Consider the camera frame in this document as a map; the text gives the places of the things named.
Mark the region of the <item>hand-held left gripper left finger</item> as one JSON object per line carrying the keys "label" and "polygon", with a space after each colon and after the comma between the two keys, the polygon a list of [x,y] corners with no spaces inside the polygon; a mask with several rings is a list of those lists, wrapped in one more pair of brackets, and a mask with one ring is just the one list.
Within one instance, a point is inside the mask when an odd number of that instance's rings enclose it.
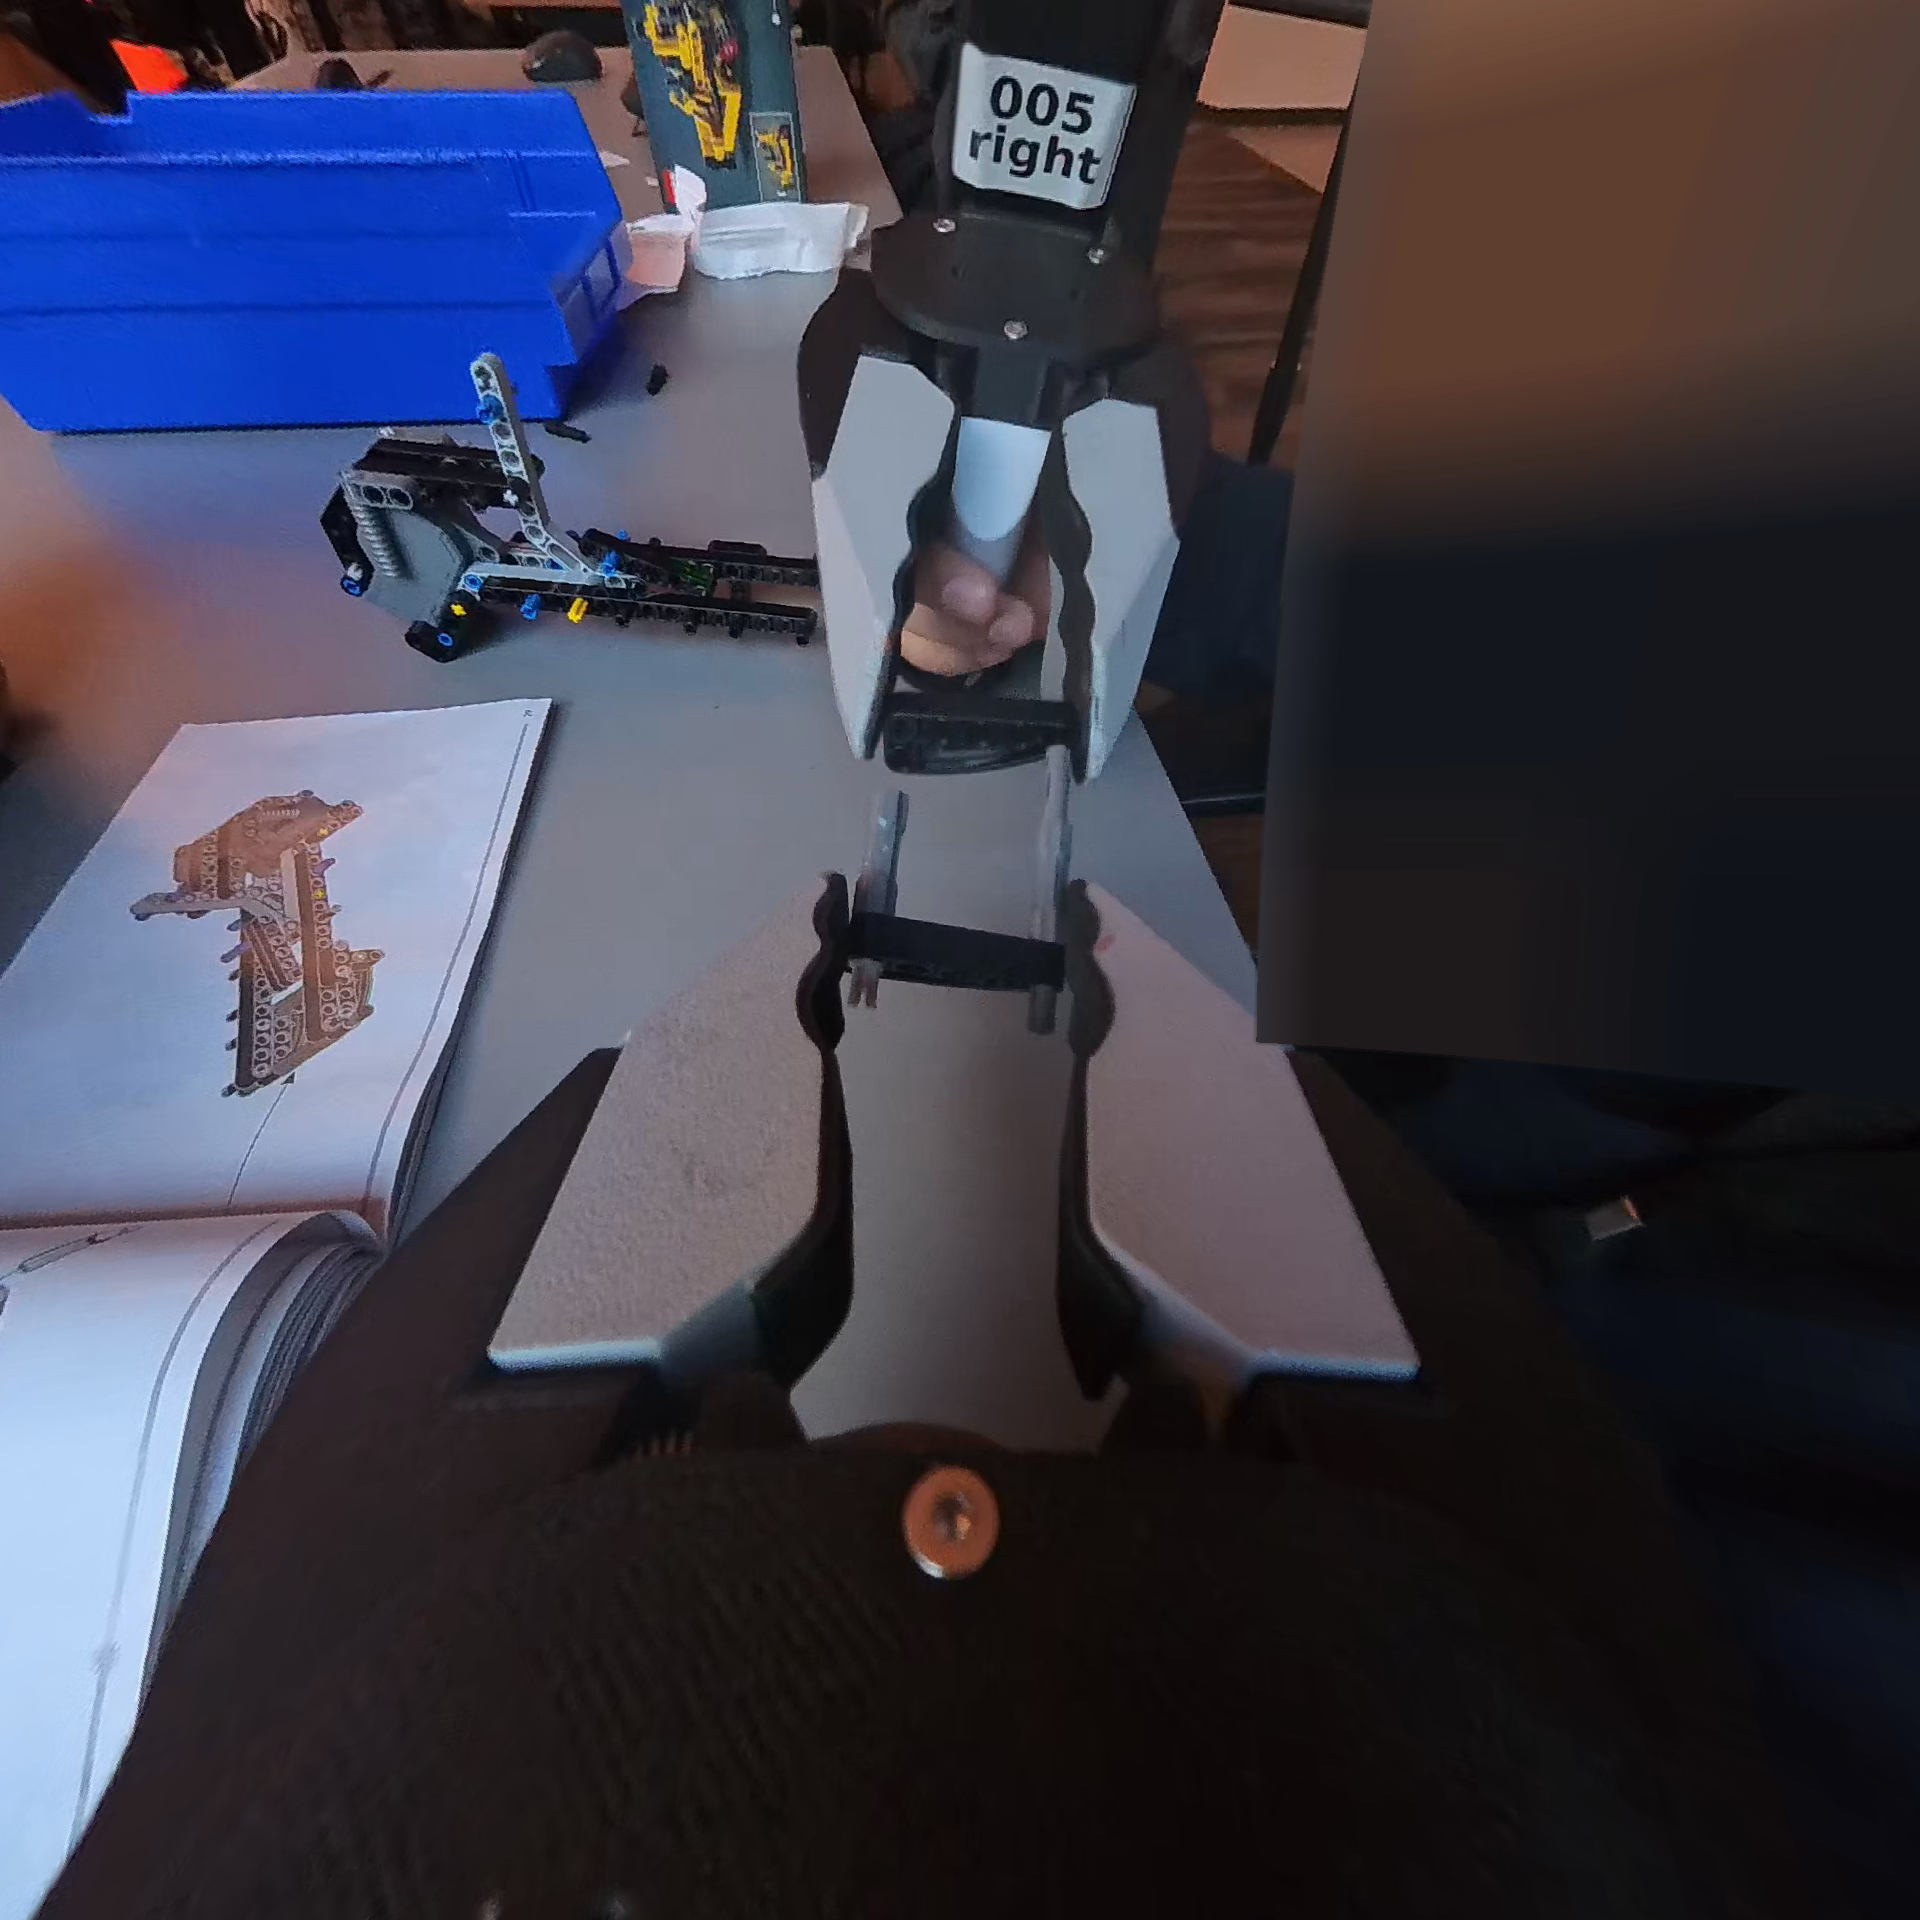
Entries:
{"label": "hand-held left gripper left finger", "polygon": [[849,880],[802,883],[640,1022],[535,1235],[489,1357],[654,1363],[690,1391],[792,1386],[852,1305]]}

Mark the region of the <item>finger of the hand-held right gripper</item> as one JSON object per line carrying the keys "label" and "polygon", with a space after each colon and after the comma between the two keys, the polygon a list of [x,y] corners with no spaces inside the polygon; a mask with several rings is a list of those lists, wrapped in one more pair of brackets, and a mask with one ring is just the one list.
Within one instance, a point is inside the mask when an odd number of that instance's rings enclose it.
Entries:
{"label": "finger of the hand-held right gripper", "polygon": [[1088,783],[1135,707],[1180,536],[1154,406],[1095,400],[1064,419],[1057,440],[1049,562],[1064,593],[1055,625],[1072,711],[1072,768]]}
{"label": "finger of the hand-held right gripper", "polygon": [[833,697],[862,761],[894,683],[918,513],[952,466],[954,400],[918,365],[865,351],[820,475],[811,479]]}

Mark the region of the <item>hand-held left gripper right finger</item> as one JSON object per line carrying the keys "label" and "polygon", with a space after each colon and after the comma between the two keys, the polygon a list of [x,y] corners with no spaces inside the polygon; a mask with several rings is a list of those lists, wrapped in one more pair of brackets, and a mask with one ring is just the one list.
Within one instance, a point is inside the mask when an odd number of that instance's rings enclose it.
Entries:
{"label": "hand-held left gripper right finger", "polygon": [[1108,889],[1064,899],[1059,1320],[1088,1400],[1147,1375],[1408,1385],[1423,1360],[1282,1047]]}

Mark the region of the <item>black lego beam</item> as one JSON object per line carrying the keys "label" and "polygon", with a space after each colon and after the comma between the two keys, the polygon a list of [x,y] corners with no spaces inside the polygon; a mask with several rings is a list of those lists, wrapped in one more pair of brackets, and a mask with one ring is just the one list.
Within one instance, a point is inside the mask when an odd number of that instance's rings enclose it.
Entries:
{"label": "black lego beam", "polygon": [[891,698],[880,720],[880,758],[911,776],[970,776],[1042,761],[1072,750],[1078,721],[1059,702],[934,698],[931,693]]}

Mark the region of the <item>grey and black lego frame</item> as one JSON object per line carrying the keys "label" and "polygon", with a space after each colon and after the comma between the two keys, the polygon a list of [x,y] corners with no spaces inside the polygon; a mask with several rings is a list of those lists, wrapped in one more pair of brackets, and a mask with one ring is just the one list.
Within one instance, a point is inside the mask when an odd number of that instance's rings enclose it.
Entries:
{"label": "grey and black lego frame", "polygon": [[899,914],[908,795],[899,786],[880,791],[843,945],[849,1005],[876,1005],[887,977],[947,991],[1019,991],[1027,995],[1027,1029],[1036,1034],[1052,1033],[1065,990],[1060,931],[1072,880],[1068,746],[1049,746],[1042,765],[1036,899],[1027,935]]}

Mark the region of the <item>dark lego box yellow machine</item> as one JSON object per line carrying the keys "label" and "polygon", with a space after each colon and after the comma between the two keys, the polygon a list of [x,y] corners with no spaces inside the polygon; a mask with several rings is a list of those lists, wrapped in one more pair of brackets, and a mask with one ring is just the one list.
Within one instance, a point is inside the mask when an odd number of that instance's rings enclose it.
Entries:
{"label": "dark lego box yellow machine", "polygon": [[786,2],[626,2],[622,6],[640,121],[663,203],[705,208],[807,199]]}

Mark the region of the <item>partly built lego vehicle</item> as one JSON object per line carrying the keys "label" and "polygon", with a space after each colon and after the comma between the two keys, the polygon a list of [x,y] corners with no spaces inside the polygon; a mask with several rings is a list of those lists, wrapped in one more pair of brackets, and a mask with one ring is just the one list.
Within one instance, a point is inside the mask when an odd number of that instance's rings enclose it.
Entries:
{"label": "partly built lego vehicle", "polygon": [[342,470],[321,517],[342,586],[395,616],[417,653],[457,659],[506,616],[811,645],[817,559],[559,528],[499,353],[474,355],[472,386],[486,443],[388,426]]}

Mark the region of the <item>person's right hand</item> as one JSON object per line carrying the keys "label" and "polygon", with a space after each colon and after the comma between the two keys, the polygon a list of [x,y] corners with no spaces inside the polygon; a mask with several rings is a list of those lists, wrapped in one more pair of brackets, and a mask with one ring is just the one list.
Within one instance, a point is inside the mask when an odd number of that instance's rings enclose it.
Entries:
{"label": "person's right hand", "polygon": [[966,679],[1008,663],[1049,630],[1049,557],[1030,536],[1007,583],[948,543],[920,554],[900,659],[931,677]]}

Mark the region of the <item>white crumpled plastic bag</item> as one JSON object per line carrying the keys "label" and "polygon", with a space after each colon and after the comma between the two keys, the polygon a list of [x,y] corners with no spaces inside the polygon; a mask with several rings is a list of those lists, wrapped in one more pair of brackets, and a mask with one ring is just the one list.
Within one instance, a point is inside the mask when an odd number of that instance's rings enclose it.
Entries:
{"label": "white crumpled plastic bag", "polygon": [[706,208],[688,262],[714,280],[836,274],[858,250],[872,208],[858,200],[764,200]]}

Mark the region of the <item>white instruction booklet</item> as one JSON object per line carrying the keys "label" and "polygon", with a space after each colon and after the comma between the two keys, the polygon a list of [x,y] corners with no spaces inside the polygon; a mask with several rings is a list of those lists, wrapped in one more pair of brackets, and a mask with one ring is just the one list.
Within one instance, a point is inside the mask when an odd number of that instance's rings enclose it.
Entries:
{"label": "white instruction booklet", "polygon": [[180,726],[6,968],[6,1915],[388,1249],[546,714]]}

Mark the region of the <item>person's torso in dark clothing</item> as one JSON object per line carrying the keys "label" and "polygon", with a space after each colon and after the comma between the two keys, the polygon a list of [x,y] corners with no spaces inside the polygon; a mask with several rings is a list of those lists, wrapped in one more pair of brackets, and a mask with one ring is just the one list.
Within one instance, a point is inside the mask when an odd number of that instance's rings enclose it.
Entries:
{"label": "person's torso in dark clothing", "polygon": [[1849,1915],[1919,1890],[1915,1093],[1299,1047],[1537,1278],[1657,1456]]}

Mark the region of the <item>blue plastic bin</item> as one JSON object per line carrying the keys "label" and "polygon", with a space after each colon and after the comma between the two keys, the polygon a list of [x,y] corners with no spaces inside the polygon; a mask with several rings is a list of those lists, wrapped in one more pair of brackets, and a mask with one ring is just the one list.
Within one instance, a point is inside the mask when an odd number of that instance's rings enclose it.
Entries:
{"label": "blue plastic bin", "polygon": [[2,110],[2,394],[52,433],[563,416],[634,262],[566,91]]}

